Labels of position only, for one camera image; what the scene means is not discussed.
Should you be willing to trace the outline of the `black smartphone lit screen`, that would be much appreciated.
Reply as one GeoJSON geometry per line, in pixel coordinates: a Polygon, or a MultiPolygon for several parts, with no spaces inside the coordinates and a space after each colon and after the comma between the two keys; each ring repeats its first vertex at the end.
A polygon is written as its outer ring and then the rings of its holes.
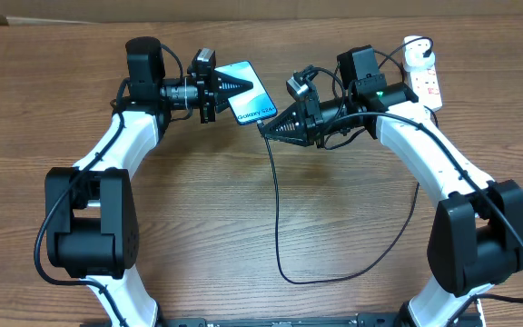
{"type": "Polygon", "coordinates": [[[277,107],[249,61],[219,66],[214,71],[216,74],[227,74],[253,82],[251,90],[227,100],[239,125],[256,123],[277,115],[277,107]]]}

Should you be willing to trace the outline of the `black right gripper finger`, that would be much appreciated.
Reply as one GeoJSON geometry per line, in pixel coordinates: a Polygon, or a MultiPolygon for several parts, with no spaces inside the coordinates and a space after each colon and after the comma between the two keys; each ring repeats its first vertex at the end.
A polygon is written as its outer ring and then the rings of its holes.
{"type": "Polygon", "coordinates": [[[303,129],[294,129],[288,131],[278,131],[277,129],[264,126],[261,129],[261,134],[272,141],[278,141],[286,144],[294,144],[298,146],[310,146],[311,141],[303,129]]]}
{"type": "Polygon", "coordinates": [[[300,104],[291,104],[287,109],[274,117],[264,126],[277,129],[278,131],[288,131],[302,129],[302,118],[300,114],[300,104]]]}

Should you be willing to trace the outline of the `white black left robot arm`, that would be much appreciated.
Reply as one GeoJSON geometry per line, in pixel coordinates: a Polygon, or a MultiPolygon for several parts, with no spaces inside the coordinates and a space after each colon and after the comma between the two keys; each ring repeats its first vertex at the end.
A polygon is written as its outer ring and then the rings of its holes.
{"type": "Polygon", "coordinates": [[[35,238],[34,265],[53,285],[85,286],[105,309],[110,326],[163,326],[160,304],[136,267],[140,247],[131,180],[163,139],[173,112],[197,112],[202,123],[231,109],[238,124],[275,115],[252,64],[218,66],[202,48],[176,78],[165,72],[171,50],[159,39],[125,45],[128,76],[111,102],[111,124],[95,147],[71,167],[54,167],[44,180],[45,218],[35,238]]]}

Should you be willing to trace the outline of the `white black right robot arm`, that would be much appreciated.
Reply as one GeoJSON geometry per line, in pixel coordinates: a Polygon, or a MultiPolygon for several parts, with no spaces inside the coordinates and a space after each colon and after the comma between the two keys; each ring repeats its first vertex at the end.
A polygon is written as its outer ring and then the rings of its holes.
{"type": "Polygon", "coordinates": [[[308,66],[287,87],[292,105],[267,124],[266,141],[325,147],[330,136],[368,133],[395,153],[430,198],[436,213],[427,258],[431,276],[418,295],[383,321],[392,326],[479,326],[471,304],[523,270],[523,191],[497,182],[467,160],[434,124],[421,95],[388,84],[387,55],[363,46],[338,56],[340,96],[322,101],[308,66]]]}

